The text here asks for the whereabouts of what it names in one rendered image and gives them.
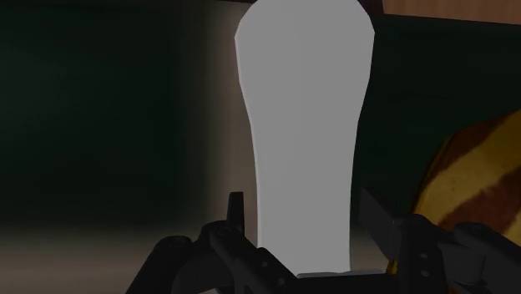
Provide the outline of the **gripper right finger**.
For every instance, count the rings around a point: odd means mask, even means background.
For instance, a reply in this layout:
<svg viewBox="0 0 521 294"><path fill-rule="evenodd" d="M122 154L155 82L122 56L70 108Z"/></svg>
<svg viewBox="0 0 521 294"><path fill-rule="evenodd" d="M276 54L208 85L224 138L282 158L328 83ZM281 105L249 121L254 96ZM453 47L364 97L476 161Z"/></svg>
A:
<svg viewBox="0 0 521 294"><path fill-rule="evenodd" d="M483 224L463 222L445 231L423 215L400 214L366 188L359 221L397 262L399 294L521 294L521 247Z"/></svg>

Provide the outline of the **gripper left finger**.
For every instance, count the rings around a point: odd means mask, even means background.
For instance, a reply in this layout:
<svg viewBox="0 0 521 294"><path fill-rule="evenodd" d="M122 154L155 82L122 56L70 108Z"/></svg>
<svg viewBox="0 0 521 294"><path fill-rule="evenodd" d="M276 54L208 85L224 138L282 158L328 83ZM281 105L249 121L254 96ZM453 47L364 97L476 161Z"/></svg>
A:
<svg viewBox="0 0 521 294"><path fill-rule="evenodd" d="M267 249L245 238L244 195L229 194L225 220L196 241L167 236L150 252L125 294L297 294L299 280Z"/></svg>

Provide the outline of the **white club-shaped object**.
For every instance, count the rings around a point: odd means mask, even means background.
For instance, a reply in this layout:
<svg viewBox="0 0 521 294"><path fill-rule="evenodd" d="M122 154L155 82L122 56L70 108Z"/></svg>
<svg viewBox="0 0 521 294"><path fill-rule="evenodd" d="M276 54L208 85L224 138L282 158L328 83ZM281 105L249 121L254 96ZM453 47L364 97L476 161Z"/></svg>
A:
<svg viewBox="0 0 521 294"><path fill-rule="evenodd" d="M295 274L350 270L352 168L373 40L357 0L257 0L237 28L257 244Z"/></svg>

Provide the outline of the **yellow brown striped object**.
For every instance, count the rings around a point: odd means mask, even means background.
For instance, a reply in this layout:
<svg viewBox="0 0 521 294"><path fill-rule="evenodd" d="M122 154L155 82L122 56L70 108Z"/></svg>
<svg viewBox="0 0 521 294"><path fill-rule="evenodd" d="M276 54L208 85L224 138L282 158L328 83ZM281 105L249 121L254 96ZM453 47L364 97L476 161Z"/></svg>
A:
<svg viewBox="0 0 521 294"><path fill-rule="evenodd" d="M521 246L521 109L445 140L412 212L445 230L482 223Z"/></svg>

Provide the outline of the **dark green sofa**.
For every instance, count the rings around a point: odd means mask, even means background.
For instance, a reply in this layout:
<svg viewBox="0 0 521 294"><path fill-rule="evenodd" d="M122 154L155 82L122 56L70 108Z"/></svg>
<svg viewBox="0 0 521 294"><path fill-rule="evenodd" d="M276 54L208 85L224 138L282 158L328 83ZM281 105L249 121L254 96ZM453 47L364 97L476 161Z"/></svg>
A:
<svg viewBox="0 0 521 294"><path fill-rule="evenodd" d="M0 228L195 223L253 155L215 0L0 0ZM521 28L378 15L356 185L405 208L435 149L521 108Z"/></svg>

